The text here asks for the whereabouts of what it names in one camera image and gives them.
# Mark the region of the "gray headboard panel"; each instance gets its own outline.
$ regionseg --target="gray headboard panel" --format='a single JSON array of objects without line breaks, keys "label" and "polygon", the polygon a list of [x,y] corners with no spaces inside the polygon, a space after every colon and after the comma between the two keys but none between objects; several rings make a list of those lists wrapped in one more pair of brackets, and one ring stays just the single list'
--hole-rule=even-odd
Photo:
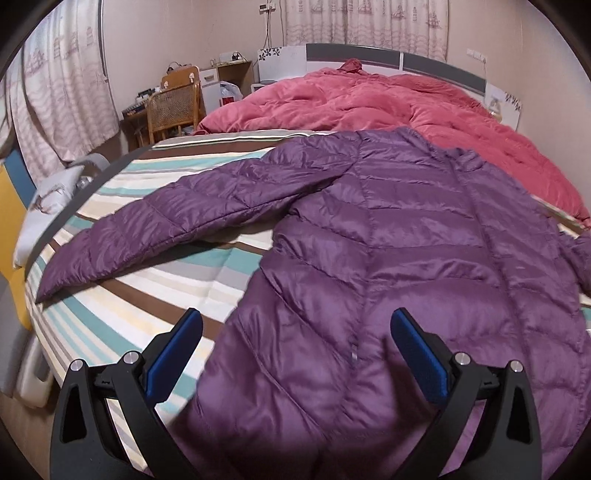
[{"label": "gray headboard panel", "polygon": [[428,59],[419,55],[405,53],[387,48],[364,47],[360,45],[343,45],[336,43],[308,43],[306,45],[307,61],[345,61],[359,59],[368,65],[400,68],[406,72],[421,73],[454,83],[472,92],[484,95],[486,80],[478,75],[458,69],[447,63]]}]

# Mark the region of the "blue gripper pad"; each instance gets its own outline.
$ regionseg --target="blue gripper pad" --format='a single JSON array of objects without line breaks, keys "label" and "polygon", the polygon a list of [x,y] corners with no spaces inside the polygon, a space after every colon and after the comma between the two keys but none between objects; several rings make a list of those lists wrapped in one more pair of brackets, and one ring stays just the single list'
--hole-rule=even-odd
[{"label": "blue gripper pad", "polygon": [[146,373],[145,396],[152,405],[168,399],[203,335],[203,319],[197,310],[188,309],[181,322]]},{"label": "blue gripper pad", "polygon": [[427,401],[445,405],[449,394],[447,372],[423,338],[421,327],[405,309],[397,309],[392,314],[390,332]]}]

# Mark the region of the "metal screw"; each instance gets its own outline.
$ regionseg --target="metal screw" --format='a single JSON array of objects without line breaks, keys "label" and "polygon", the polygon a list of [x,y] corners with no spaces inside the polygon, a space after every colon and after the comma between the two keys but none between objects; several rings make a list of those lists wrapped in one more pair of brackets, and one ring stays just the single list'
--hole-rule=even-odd
[{"label": "metal screw", "polygon": [[460,365],[467,365],[472,361],[472,359],[470,358],[470,355],[468,355],[467,353],[464,353],[464,352],[456,353],[454,358],[456,359],[456,362],[459,363]]},{"label": "metal screw", "polygon": [[509,366],[516,374],[523,371],[523,364],[519,360],[512,360]]},{"label": "metal screw", "polygon": [[127,352],[124,356],[123,356],[123,361],[128,364],[128,365],[133,365],[134,363],[136,363],[139,360],[139,353],[138,352]]},{"label": "metal screw", "polygon": [[82,367],[84,366],[84,362],[80,359],[74,360],[71,364],[70,364],[70,370],[77,372],[78,370],[80,370]]}]

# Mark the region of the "jacket sleeve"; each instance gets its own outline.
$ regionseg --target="jacket sleeve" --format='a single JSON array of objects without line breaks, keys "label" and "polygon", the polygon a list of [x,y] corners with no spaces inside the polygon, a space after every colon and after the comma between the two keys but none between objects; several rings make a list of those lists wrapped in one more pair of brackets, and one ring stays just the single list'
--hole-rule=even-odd
[{"label": "jacket sleeve", "polygon": [[318,148],[318,143],[335,140],[286,142],[262,159],[182,177],[99,219],[53,255],[37,303],[63,288],[111,277],[174,245],[284,213],[295,200],[324,188],[351,167],[355,156],[347,148],[341,153],[334,146],[328,152]]},{"label": "jacket sleeve", "polygon": [[561,233],[560,248],[573,269],[581,290],[585,295],[591,296],[591,236],[584,232],[574,239]]}]

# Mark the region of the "plastic bag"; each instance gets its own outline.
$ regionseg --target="plastic bag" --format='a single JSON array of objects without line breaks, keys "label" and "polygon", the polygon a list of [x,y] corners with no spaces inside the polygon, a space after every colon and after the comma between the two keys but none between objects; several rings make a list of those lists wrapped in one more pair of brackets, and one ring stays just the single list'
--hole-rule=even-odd
[{"label": "plastic bag", "polygon": [[237,85],[230,82],[220,82],[220,89],[222,90],[222,105],[227,103],[237,102],[242,100],[244,96]]}]

